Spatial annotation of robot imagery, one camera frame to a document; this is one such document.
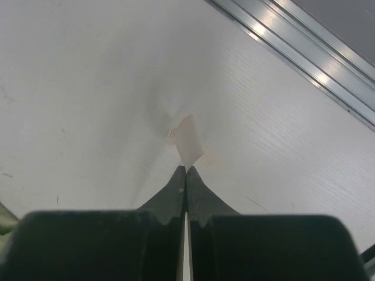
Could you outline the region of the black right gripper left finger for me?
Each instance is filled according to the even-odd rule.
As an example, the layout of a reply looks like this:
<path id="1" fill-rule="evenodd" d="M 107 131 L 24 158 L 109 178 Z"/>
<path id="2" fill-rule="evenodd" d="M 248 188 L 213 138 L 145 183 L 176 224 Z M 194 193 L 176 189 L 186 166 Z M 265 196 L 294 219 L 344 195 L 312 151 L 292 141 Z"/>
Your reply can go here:
<path id="1" fill-rule="evenodd" d="M 180 218 L 184 213 L 185 179 L 185 167 L 178 166 L 167 184 L 137 208 L 137 211 L 152 214 L 162 225 Z"/>

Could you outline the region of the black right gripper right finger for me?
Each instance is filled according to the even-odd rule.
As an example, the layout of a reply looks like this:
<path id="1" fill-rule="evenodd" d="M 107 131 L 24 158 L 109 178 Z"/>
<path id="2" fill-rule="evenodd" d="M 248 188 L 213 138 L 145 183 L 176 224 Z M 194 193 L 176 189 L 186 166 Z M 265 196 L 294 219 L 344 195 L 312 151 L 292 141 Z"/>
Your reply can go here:
<path id="1" fill-rule="evenodd" d="M 194 166 L 186 173 L 186 196 L 189 220 L 202 228 L 213 216 L 240 215 L 205 185 Z"/>

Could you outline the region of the cream ribbon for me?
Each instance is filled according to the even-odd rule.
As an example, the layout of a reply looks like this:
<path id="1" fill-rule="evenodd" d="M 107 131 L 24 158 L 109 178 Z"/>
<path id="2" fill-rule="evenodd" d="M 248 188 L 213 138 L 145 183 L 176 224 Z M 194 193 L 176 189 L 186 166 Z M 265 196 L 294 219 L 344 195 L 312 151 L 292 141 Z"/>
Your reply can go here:
<path id="1" fill-rule="evenodd" d="M 225 159 L 205 143 L 202 126 L 195 114 L 187 115 L 178 124 L 171 122 L 163 137 L 169 145 L 176 148 L 186 171 L 196 164 L 202 168 L 225 164 Z"/>

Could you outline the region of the green and orange wrapping paper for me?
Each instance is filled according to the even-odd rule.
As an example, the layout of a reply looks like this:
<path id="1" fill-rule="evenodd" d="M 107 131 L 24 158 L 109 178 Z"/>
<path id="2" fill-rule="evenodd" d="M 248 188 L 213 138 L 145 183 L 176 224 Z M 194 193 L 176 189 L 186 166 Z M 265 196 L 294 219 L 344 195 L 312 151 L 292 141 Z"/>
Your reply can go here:
<path id="1" fill-rule="evenodd" d="M 19 219 L 0 203 L 0 234 L 4 236 L 15 229 Z"/>

